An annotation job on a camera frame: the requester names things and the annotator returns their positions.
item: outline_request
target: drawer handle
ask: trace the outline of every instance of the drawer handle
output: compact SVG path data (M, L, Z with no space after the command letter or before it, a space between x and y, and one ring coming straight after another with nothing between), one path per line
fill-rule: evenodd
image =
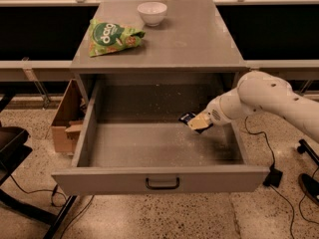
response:
M150 186L150 180L146 179L147 188L150 190L173 190L179 188L179 178L176 179L176 185L174 186L163 186L163 187L154 187Z

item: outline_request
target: white bowl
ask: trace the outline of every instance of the white bowl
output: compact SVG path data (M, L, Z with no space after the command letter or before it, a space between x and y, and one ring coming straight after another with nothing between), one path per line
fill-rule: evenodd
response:
M165 17L167 6L160 2L147 2L138 6L143 21L151 27L157 26Z

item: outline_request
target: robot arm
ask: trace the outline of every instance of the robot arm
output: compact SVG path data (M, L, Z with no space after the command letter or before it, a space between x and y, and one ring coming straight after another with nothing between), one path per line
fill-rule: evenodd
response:
M235 89L210 101L187 124L205 129L263 111L284 118L319 142L319 103L295 94L286 81L258 71L244 75Z

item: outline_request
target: speckled floor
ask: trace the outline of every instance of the speckled floor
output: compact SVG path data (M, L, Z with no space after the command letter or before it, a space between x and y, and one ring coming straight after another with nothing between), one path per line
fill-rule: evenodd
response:
M4 110L3 125L18 125L31 137L27 144L33 152L14 173L15 179L27 190L53 189L51 172L68 167L71 157L56 153L50 124L55 114L51 110ZM270 165L271 153L262 135L245 132L243 120L238 122L251 164ZM319 225L302 219L298 209L303 193L297 183L302 172L316 169L307 154L295 150L300 138L319 152L319 144L308 139L283 119L270 114L248 120L252 131L265 130L276 156L276 167L283 171L277 189L294 206L294 238L318 238ZM50 193L27 195L8 179L1 188L12 196L42 209L57 213L51 206ZM66 224L88 203L90 196L78 197L55 238L60 238ZM62 204L62 197L55 197ZM319 208L308 198L301 205L305 217L319 222ZM31 220L0 204L1 238L42 238L47 225ZM293 212L289 204L273 189L260 185L250 193L205 193L165 195L100 195L90 208L64 233L63 238L292 238L290 223Z

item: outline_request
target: open drawer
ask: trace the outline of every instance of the open drawer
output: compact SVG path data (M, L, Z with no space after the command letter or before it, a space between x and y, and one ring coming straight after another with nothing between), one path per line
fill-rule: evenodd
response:
M236 123L178 121L217 93L214 74L99 77L72 167L53 177L69 195L253 191L269 170L246 163Z

